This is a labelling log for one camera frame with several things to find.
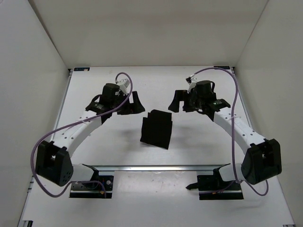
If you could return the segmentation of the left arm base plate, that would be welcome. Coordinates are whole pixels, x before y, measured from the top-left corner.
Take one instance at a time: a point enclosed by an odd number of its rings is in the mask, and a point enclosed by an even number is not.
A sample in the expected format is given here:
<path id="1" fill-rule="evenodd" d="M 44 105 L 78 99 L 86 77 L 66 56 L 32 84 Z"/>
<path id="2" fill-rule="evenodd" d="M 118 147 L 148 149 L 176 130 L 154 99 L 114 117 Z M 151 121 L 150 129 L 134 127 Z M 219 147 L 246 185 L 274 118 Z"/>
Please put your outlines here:
<path id="1" fill-rule="evenodd" d="M 98 183 L 72 183 L 70 189 L 70 198 L 85 199 L 111 199 L 114 186 L 114 172 L 101 172 L 94 174 L 93 181 Z"/>

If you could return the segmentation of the black skirt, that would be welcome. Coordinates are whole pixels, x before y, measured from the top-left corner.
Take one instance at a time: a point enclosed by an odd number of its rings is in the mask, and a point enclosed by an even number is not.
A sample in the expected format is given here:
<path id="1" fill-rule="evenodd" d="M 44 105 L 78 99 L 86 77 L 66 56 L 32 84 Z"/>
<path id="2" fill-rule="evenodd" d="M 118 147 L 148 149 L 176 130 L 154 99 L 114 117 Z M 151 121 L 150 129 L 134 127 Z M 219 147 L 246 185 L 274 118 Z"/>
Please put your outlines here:
<path id="1" fill-rule="evenodd" d="M 171 113 L 151 110 L 147 117 L 143 117 L 140 142 L 169 149 L 172 123 Z"/>

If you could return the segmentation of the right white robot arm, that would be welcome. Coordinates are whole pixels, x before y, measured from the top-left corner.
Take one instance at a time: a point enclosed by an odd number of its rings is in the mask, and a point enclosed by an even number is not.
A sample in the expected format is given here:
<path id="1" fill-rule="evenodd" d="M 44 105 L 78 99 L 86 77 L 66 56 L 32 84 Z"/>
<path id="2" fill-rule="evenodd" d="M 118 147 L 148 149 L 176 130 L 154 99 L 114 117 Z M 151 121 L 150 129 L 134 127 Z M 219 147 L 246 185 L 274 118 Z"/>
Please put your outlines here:
<path id="1" fill-rule="evenodd" d="M 249 127 L 238 115 L 232 114 L 231 105 L 218 99 L 215 84 L 209 80 L 191 81 L 188 90 L 176 90 L 168 109 L 207 115 L 214 123 L 234 137 L 244 154 L 242 163 L 226 164 L 214 170 L 213 186 L 224 189 L 229 181 L 247 181 L 255 185 L 282 172 L 281 148 L 277 140 L 268 140 Z"/>

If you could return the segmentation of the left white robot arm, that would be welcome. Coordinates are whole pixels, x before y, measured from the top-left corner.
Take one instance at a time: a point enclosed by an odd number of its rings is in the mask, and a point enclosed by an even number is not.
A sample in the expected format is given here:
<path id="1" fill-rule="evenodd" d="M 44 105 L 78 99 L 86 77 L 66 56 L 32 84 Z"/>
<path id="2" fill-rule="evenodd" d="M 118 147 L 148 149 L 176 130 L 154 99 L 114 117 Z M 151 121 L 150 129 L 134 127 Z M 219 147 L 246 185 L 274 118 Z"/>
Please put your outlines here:
<path id="1" fill-rule="evenodd" d="M 42 141 L 37 149 L 36 174 L 58 186 L 68 182 L 83 182 L 88 188 L 99 183 L 97 170 L 85 164 L 73 164 L 71 157 L 78 146 L 113 113 L 139 114 L 145 111 L 137 92 L 128 91 L 128 79 L 104 85 L 102 93 L 95 96 L 79 117 L 77 125 L 70 126 L 54 140 Z"/>

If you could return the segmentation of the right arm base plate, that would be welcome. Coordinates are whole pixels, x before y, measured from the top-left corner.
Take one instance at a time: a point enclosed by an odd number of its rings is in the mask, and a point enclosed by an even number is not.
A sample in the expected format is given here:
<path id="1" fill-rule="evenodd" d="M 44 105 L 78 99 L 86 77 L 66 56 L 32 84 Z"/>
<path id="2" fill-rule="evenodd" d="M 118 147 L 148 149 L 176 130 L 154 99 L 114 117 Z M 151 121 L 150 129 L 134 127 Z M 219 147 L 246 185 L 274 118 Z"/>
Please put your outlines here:
<path id="1" fill-rule="evenodd" d="M 198 189 L 201 201 L 243 200 L 241 185 L 235 181 L 223 181 L 219 168 L 197 173 L 197 182 L 186 186 L 187 190 Z"/>

